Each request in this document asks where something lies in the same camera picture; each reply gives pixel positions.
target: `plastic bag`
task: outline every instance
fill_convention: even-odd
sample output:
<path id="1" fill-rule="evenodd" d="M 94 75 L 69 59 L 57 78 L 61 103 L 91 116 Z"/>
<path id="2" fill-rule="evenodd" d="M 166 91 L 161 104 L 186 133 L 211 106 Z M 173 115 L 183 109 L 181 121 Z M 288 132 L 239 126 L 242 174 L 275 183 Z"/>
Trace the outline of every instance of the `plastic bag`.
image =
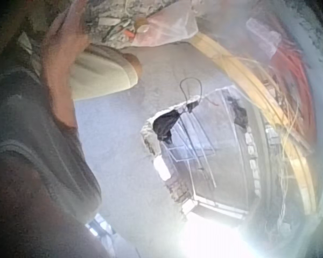
<path id="1" fill-rule="evenodd" d="M 171 4 L 147 20 L 149 29 L 144 33 L 137 33 L 132 46 L 160 46 L 191 38 L 199 31 L 191 1 L 187 0 Z"/>

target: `concrete wall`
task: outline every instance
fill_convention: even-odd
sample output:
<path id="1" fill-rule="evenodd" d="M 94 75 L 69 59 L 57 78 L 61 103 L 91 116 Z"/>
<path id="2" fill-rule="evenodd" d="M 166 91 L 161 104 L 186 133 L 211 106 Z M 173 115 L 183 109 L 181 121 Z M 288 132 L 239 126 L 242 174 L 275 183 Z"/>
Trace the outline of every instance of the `concrete wall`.
<path id="1" fill-rule="evenodd" d="M 184 101 L 181 79 L 200 79 L 204 94 L 231 83 L 188 44 L 129 52 L 143 64 L 140 82 L 131 90 L 76 102 L 80 139 L 102 187 L 101 215 L 142 258 L 178 258 L 180 207 L 155 171 L 140 130 L 158 111 Z M 195 83 L 189 82 L 189 91 L 199 94 Z"/>

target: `construction material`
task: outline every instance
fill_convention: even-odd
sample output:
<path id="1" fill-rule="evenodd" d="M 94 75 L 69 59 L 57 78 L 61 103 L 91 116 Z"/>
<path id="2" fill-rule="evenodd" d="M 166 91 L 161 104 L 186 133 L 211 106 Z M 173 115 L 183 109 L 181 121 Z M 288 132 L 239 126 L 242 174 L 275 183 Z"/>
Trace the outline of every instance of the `construction material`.
<path id="1" fill-rule="evenodd" d="M 189 42 L 236 82 L 261 110 L 270 125 L 274 128 L 277 126 L 287 128 L 288 132 L 292 130 L 293 122 L 289 119 L 289 116 L 285 114 L 258 77 L 239 58 L 232 56 L 219 43 L 200 32 Z M 314 213 L 316 210 L 315 190 L 307 159 L 300 148 L 288 140 L 287 135 L 282 136 L 282 143 L 298 183 L 304 212 L 305 214 Z"/>

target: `debris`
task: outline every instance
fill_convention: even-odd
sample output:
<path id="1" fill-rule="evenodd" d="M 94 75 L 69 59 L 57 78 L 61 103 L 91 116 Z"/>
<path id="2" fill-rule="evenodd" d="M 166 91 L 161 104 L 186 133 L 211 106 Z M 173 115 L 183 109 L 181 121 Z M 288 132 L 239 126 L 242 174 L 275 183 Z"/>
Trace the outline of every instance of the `debris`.
<path id="1" fill-rule="evenodd" d="M 89 0 L 85 21 L 91 41 L 97 45 L 116 49 L 129 47 L 131 42 L 125 35 L 125 30 L 118 30 L 119 27 L 135 33 L 134 23 L 138 17 L 148 17 L 176 1 L 154 0 L 151 5 L 149 1 L 142 0 Z M 102 17 L 120 19 L 120 22 L 115 25 L 100 25 Z"/>
<path id="2" fill-rule="evenodd" d="M 227 101 L 232 105 L 233 111 L 235 113 L 234 123 L 236 125 L 239 125 L 244 130 L 246 130 L 248 126 L 247 111 L 244 108 L 239 106 L 238 100 L 228 96 Z"/>
<path id="3" fill-rule="evenodd" d="M 110 17 L 100 17 L 98 20 L 98 25 L 100 26 L 114 26 L 117 25 L 121 19 L 110 18 Z"/>
<path id="4" fill-rule="evenodd" d="M 167 144 L 172 143 L 171 128 L 180 118 L 180 113 L 177 110 L 161 115 L 153 123 L 153 130 L 157 134 L 159 141 L 164 141 Z"/>

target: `cable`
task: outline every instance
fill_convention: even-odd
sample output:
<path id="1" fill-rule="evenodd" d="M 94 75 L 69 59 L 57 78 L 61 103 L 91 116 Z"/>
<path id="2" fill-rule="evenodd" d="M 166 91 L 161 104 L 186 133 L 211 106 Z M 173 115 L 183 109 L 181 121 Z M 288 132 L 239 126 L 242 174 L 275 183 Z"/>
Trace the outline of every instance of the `cable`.
<path id="1" fill-rule="evenodd" d="M 291 126 L 287 129 L 287 133 L 284 137 L 284 140 L 282 142 L 282 155 L 281 155 L 281 164 L 282 164 L 282 169 L 281 169 L 281 174 L 280 174 L 280 187 L 281 187 L 281 190 L 282 190 L 282 206 L 281 206 L 281 211 L 280 211 L 280 215 L 279 215 L 279 218 L 277 220 L 277 227 L 278 227 L 278 230 L 280 229 L 280 226 L 285 218 L 285 212 L 286 212 L 286 204 L 285 204 L 285 201 L 286 201 L 286 195 L 287 195 L 287 192 L 288 192 L 288 187 L 289 187 L 289 179 L 288 179 L 288 172 L 287 172 L 287 168 L 285 168 L 285 165 L 284 165 L 284 160 L 285 160 L 285 145 L 286 145 L 286 142 L 290 136 L 290 133 L 294 127 L 294 124 L 297 120 L 297 115 L 298 115 L 298 111 L 299 111 L 299 99 L 297 99 L 297 109 L 296 109 L 296 114 L 294 115 L 294 118 L 293 118 L 293 121 L 291 123 Z"/>
<path id="2" fill-rule="evenodd" d="M 179 83 L 179 88 L 181 89 L 183 95 L 184 95 L 184 98 L 185 98 L 185 106 L 183 107 L 183 111 L 182 111 L 182 114 L 185 112 L 185 108 L 188 104 L 188 98 L 187 98 L 187 95 L 185 94 L 184 92 L 184 89 L 182 88 L 182 84 L 186 81 L 186 80 L 189 80 L 189 79 L 193 79 L 193 80 L 196 80 L 198 83 L 199 83 L 199 86 L 200 86 L 200 99 L 199 99 L 199 103 L 201 102 L 201 99 L 202 99 L 202 91 L 203 91 L 203 88 L 202 88 L 202 83 L 199 79 L 195 78 L 195 77 L 187 77 L 187 78 L 184 78 L 183 80 L 180 81 Z"/>

